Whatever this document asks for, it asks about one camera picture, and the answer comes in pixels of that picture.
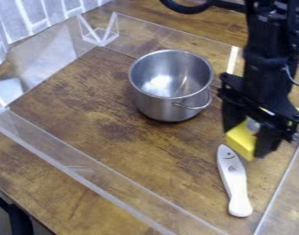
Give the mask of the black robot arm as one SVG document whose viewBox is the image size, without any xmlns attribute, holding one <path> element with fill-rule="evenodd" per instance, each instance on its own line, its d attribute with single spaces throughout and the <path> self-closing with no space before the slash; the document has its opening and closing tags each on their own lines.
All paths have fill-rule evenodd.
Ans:
<svg viewBox="0 0 299 235">
<path fill-rule="evenodd" d="M 220 75 L 217 97 L 227 144 L 251 161 L 299 137 L 299 0 L 245 0 L 245 13 L 244 72 Z"/>
</svg>

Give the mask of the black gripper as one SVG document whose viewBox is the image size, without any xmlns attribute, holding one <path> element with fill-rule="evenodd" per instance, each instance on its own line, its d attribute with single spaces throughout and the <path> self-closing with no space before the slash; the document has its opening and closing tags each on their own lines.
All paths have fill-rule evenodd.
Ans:
<svg viewBox="0 0 299 235">
<path fill-rule="evenodd" d="M 243 56 L 244 74 L 236 76 L 223 73 L 219 76 L 221 86 L 217 88 L 217 97 L 221 99 L 224 132 L 245 120 L 245 111 L 259 115 L 261 109 L 299 123 L 299 110 L 288 98 L 295 83 L 299 53 L 292 51 L 271 55 L 244 50 Z M 280 142 L 287 139 L 287 128 L 284 123 L 259 123 L 253 151 L 256 158 L 264 158 L 277 149 Z"/>
</svg>

